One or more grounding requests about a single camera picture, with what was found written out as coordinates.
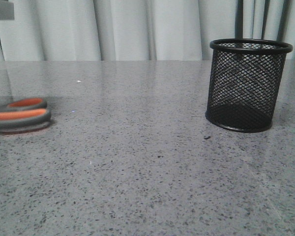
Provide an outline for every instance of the orange scissor handle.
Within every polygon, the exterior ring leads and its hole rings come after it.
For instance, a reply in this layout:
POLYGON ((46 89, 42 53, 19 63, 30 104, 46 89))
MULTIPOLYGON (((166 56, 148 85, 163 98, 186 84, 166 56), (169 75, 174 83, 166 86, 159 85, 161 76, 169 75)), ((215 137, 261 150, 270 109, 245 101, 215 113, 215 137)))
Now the orange scissor handle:
POLYGON ((27 107, 42 103, 44 100, 40 97, 26 98, 17 102, 12 102, 8 107, 27 107))
POLYGON ((51 112, 48 109, 0 112, 0 129, 17 128, 50 121, 51 112))
POLYGON ((18 111, 18 112, 0 112, 0 120, 10 120, 10 119, 24 119, 30 117, 36 117, 44 114, 46 109, 35 109, 29 111, 18 111))

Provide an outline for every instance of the speckled gray countertop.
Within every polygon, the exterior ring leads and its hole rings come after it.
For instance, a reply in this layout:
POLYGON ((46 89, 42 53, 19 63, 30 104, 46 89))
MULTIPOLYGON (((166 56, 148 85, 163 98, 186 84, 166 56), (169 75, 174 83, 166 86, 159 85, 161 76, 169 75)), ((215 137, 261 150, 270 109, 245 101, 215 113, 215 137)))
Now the speckled gray countertop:
POLYGON ((210 61, 0 62, 0 236, 295 236, 295 60, 270 130, 205 118, 210 61))

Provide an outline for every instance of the black mesh pen holder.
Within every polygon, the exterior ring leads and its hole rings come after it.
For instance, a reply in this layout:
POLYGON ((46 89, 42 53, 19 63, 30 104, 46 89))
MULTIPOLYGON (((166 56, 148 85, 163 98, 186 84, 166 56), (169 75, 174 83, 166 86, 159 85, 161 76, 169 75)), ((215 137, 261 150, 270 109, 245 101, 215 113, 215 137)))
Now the black mesh pen holder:
POLYGON ((261 132, 272 125, 288 43, 219 39, 213 49, 206 118, 237 132, 261 132))

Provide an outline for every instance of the pen holder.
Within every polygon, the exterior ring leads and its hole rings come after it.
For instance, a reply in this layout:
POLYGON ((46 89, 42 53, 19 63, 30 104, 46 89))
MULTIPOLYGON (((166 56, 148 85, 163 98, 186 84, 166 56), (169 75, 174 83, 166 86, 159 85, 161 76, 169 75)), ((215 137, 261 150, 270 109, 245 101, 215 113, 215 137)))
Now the pen holder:
POLYGON ((261 132, 272 125, 288 43, 219 39, 213 49, 206 118, 237 132, 261 132))

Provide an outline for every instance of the gray object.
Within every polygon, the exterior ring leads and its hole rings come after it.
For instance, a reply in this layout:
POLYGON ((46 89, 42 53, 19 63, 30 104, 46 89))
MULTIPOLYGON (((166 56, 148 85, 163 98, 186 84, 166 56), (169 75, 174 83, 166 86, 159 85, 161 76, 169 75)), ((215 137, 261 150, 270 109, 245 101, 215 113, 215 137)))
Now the gray object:
POLYGON ((213 48, 206 118, 225 129, 253 133, 272 125, 288 43, 218 39, 213 48))
POLYGON ((0 0, 0 20, 14 20, 14 3, 0 0))

